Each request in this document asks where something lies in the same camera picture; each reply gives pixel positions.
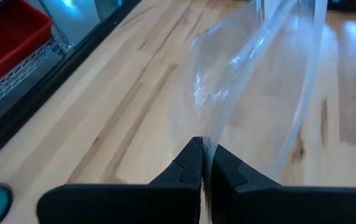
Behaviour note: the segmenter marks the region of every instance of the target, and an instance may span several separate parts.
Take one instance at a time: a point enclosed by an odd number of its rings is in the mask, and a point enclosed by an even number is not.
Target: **clear plastic bag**
[[[172,131],[177,139],[204,137],[209,171],[221,144],[276,178],[306,114],[326,4],[252,1],[193,41]]]

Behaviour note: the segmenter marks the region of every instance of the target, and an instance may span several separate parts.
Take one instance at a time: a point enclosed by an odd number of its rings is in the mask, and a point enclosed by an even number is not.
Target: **black plastic part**
[[[97,25],[69,55],[65,56],[0,118],[0,149],[139,2],[141,0],[124,1],[107,20]]]
[[[37,204],[48,223],[198,223],[202,140],[193,138],[149,185],[64,185]]]
[[[356,222],[356,188],[283,187],[218,146],[213,223]]]

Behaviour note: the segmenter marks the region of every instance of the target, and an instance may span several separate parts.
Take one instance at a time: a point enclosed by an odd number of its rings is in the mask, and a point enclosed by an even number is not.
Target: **wood grain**
[[[179,65],[197,34],[243,4],[143,0],[0,151],[0,182],[15,191],[4,222],[36,223],[39,197],[66,182],[148,183],[162,172],[196,134],[171,123]],[[276,151],[259,149],[281,144],[298,96],[263,69],[246,94],[254,107],[238,107],[221,143],[264,172]],[[356,186],[356,15],[327,16],[308,114],[278,181]]]

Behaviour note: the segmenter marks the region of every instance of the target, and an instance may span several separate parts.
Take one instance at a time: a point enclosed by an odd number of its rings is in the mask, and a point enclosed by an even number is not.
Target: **wooden tabletop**
[[[242,4],[143,0],[0,151],[0,182],[15,194],[4,222],[35,223],[39,197],[67,182],[148,183],[162,172],[189,140],[176,133],[190,136],[170,118],[188,46]],[[327,15],[308,114],[277,181],[356,186],[356,15]]]

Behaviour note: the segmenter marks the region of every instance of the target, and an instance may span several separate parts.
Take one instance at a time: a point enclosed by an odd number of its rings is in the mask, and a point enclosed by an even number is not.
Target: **red plastic bin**
[[[24,0],[0,2],[0,78],[51,38],[51,25]]]

